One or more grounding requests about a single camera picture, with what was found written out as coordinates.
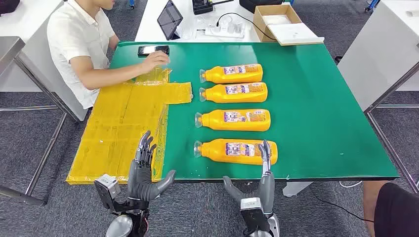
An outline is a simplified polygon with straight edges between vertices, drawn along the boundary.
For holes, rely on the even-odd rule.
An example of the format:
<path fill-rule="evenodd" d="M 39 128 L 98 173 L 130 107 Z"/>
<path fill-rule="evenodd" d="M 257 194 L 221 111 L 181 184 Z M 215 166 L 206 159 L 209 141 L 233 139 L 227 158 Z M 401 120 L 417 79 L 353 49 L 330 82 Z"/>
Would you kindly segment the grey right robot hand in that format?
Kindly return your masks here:
<path fill-rule="evenodd" d="M 262 144 L 258 144 L 258 148 L 261 152 L 262 159 L 262 175 L 259 181 L 259 185 L 255 191 L 250 193 L 243 193 L 237 187 L 235 187 L 228 176 L 223 176 L 223 183 L 225 190 L 230 196 L 238 203 L 241 203 L 242 199 L 245 198 L 259 198 L 263 213 L 267 216 L 273 214 L 273 202 L 274 202 L 274 190 L 275 180 L 274 174 L 271 171 L 271 148 L 267 140 L 263 140 Z"/>

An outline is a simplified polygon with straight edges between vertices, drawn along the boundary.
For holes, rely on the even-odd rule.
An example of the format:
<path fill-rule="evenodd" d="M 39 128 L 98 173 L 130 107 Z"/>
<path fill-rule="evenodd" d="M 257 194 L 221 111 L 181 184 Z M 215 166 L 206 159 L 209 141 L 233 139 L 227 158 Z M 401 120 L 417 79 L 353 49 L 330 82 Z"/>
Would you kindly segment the person's hand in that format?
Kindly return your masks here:
<path fill-rule="evenodd" d="M 141 63 L 141 73 L 148 73 L 155 67 L 167 65 L 169 62 L 170 59 L 166 53 L 162 51 L 153 52 L 149 54 Z"/>

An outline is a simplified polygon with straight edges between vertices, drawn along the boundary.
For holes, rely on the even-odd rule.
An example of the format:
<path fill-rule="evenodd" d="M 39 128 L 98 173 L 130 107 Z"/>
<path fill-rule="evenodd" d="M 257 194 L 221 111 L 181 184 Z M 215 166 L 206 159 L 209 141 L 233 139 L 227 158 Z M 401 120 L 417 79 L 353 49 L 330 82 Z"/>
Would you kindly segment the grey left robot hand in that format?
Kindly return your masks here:
<path fill-rule="evenodd" d="M 153 183 L 151 178 L 151 163 L 156 144 L 151 144 L 151 131 L 146 131 L 140 138 L 134 159 L 129 168 L 127 193 L 129 199 L 151 201 L 155 200 L 165 189 L 174 182 L 176 170 L 171 170 L 166 177 Z"/>

